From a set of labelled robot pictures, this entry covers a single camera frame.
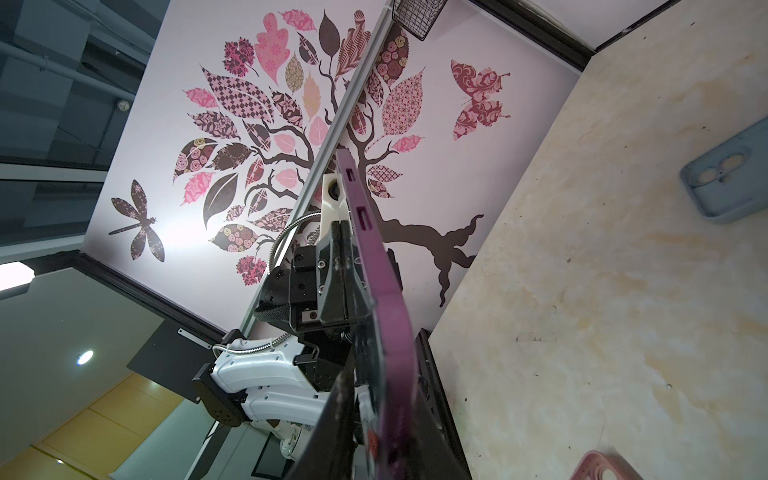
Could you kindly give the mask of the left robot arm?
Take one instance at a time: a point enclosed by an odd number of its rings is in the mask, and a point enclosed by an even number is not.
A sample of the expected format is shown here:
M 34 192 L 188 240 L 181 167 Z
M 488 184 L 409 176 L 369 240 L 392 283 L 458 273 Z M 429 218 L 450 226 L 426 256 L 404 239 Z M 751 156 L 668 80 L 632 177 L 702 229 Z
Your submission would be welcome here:
M 333 221 L 263 279 L 253 314 L 281 335 L 247 340 L 233 330 L 194 377 L 208 413 L 222 426 L 269 431 L 285 458 L 299 459 L 368 314 L 366 294 L 352 226 Z

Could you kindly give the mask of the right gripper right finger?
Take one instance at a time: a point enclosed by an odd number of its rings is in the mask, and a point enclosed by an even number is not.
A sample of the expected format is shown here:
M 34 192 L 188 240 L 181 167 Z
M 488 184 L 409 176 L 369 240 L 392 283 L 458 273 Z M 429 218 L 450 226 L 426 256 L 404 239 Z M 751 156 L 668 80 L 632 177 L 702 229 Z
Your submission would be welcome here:
M 411 414 L 407 472 L 408 479 L 416 480 L 471 478 L 440 433 L 420 388 Z

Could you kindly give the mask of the light blue case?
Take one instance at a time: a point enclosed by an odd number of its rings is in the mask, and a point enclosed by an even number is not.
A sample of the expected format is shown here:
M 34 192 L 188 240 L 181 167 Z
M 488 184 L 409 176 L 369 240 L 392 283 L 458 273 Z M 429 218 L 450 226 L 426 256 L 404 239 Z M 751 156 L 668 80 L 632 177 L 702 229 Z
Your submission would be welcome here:
M 697 157 L 679 179 L 699 214 L 728 224 L 767 208 L 767 120 Z

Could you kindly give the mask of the pink phone case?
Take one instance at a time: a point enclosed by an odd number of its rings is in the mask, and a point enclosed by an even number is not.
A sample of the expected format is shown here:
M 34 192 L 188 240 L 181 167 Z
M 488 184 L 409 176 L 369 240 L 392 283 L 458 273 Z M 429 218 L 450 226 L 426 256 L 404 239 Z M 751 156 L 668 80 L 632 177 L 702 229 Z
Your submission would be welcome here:
M 604 454 L 596 450 L 588 451 L 581 458 L 570 480 L 607 479 L 612 475 L 618 480 L 641 480 L 639 473 L 618 453 Z

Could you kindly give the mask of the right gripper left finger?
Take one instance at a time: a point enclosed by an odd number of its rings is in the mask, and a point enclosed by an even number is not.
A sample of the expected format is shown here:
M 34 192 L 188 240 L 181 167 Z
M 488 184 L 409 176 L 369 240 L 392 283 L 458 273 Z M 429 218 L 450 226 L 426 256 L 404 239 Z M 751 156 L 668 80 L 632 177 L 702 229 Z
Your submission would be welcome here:
M 347 366 L 336 377 L 309 443 L 286 479 L 351 479 L 354 431 L 354 373 Z

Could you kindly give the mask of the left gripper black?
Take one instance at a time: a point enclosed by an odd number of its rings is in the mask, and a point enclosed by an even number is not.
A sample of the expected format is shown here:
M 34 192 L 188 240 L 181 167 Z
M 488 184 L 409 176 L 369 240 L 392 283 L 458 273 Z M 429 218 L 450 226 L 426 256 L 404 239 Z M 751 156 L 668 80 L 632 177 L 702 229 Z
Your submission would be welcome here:
M 346 328 L 371 316 L 361 254 L 348 221 L 333 221 L 316 246 L 297 249 L 270 271 L 254 316 L 285 332 Z

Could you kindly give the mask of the black phone purple edge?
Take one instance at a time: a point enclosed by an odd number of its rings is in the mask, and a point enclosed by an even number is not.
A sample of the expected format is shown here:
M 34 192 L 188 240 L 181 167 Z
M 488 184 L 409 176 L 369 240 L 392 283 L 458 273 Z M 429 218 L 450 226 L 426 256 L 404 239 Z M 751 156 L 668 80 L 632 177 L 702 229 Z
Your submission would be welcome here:
M 351 152 L 336 152 L 362 269 L 366 316 L 356 333 L 356 375 L 363 439 L 372 479 L 411 479 L 411 414 L 416 395 L 413 331 L 399 282 Z

